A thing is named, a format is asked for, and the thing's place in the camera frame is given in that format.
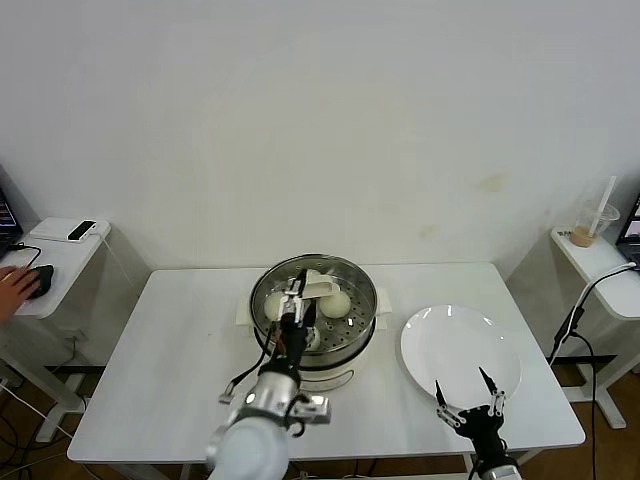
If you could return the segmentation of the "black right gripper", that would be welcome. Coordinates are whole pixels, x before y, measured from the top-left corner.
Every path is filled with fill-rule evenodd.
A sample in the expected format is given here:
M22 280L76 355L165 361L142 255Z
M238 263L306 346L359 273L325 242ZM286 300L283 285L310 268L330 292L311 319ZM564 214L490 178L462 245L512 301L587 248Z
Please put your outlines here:
M483 462L491 463L506 456L506 449L499 436L499 430L504 424L506 393L482 367L479 371L491 395L488 404L461 410L457 414L449 408L439 382L435 381L438 404L436 413L450 427L458 427L457 433L472 442L476 455Z

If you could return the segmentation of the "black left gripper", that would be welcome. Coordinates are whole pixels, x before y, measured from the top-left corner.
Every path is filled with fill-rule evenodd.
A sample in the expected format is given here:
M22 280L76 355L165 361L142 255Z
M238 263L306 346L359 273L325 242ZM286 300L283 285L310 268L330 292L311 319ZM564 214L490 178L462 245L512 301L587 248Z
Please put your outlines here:
M317 301L311 299L304 311L303 293L306 285L306 270L302 269L283 291L279 307L280 321L301 321L281 324L280 336L273 355L275 363L289 373L297 372L304 351L307 348L307 328L315 326L317 318Z

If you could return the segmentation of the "bare person hand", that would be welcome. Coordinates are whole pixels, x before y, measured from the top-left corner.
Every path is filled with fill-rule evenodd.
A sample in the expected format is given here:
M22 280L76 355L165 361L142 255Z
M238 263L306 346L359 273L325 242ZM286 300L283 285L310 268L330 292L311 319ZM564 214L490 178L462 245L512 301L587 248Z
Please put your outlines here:
M2 267L0 283L0 321L8 322L38 289L39 274L25 267Z

